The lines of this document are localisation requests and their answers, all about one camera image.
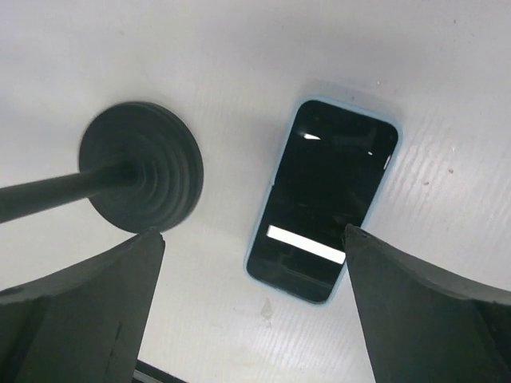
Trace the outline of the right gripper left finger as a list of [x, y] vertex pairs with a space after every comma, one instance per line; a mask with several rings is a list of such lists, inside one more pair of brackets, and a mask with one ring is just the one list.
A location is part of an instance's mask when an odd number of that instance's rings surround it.
[[147, 231], [1, 292], [3, 382], [130, 382], [165, 242]]

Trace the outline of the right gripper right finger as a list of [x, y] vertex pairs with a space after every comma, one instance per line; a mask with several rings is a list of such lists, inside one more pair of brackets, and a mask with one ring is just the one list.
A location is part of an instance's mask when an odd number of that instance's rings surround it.
[[510, 292], [348, 225], [344, 247], [377, 382], [508, 382]]

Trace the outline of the phone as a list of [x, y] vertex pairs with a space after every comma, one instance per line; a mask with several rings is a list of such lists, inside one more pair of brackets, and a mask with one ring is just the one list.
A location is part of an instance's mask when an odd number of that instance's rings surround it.
[[399, 138], [381, 114], [323, 97], [302, 101], [256, 220], [247, 273], [305, 302], [327, 302], [345, 271], [345, 228], [370, 214]]

